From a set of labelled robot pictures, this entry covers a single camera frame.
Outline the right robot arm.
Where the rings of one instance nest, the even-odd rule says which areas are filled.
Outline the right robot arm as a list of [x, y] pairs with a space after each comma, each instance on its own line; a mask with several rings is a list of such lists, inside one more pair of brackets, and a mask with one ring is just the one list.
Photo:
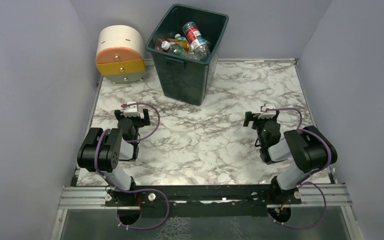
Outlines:
[[275, 176], [269, 185], [268, 197], [273, 201], [284, 200], [296, 191], [297, 186], [310, 176], [326, 169], [338, 160], [335, 147], [313, 125], [284, 133], [277, 122], [279, 109], [265, 109], [259, 113], [247, 111], [243, 126], [252, 125], [256, 130], [255, 147], [261, 160], [275, 164], [292, 158], [290, 165]]

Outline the green tea bottle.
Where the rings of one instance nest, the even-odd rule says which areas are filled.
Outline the green tea bottle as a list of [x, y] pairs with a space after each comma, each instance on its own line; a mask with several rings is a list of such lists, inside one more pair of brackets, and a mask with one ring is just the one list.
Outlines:
[[161, 48], [169, 54], [183, 58], [191, 58], [191, 55], [183, 47], [176, 43], [163, 41], [161, 43]]

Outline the amber tea bottle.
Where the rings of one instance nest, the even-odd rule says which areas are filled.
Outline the amber tea bottle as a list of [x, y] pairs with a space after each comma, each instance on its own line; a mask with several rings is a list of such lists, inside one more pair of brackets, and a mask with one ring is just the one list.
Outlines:
[[163, 49], [163, 47], [162, 47], [163, 42], [168, 42], [170, 45], [174, 45], [174, 44], [179, 45], [188, 53], [191, 53], [194, 51], [194, 47], [187, 40], [174, 39], [174, 38], [164, 38], [164, 37], [159, 37], [155, 41], [154, 48], [156, 50], [167, 53], [168, 51]]

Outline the red cap bottle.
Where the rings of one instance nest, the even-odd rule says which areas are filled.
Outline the red cap bottle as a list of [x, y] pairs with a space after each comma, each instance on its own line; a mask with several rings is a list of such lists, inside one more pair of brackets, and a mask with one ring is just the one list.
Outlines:
[[182, 30], [190, 45], [193, 46], [194, 54], [199, 58], [200, 61], [207, 61], [211, 55], [211, 51], [208, 43], [203, 38], [197, 25], [190, 21], [182, 27]]

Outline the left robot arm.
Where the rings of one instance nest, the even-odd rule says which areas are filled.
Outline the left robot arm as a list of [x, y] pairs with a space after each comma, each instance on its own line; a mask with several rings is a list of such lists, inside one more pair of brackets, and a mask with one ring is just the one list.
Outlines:
[[77, 153], [80, 168], [100, 175], [115, 191], [127, 192], [135, 188], [135, 181], [119, 166], [120, 161], [134, 162], [139, 155], [139, 128], [149, 126], [147, 109], [142, 112], [115, 110], [117, 127], [103, 130], [91, 127]]

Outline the clear bottle light blue label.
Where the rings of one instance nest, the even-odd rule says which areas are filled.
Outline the clear bottle light blue label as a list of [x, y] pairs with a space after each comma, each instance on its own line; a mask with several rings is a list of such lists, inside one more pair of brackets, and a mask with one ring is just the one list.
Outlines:
[[176, 34], [174, 37], [176, 40], [182, 40], [182, 41], [188, 42], [188, 39], [185, 36], [182, 36], [180, 34]]

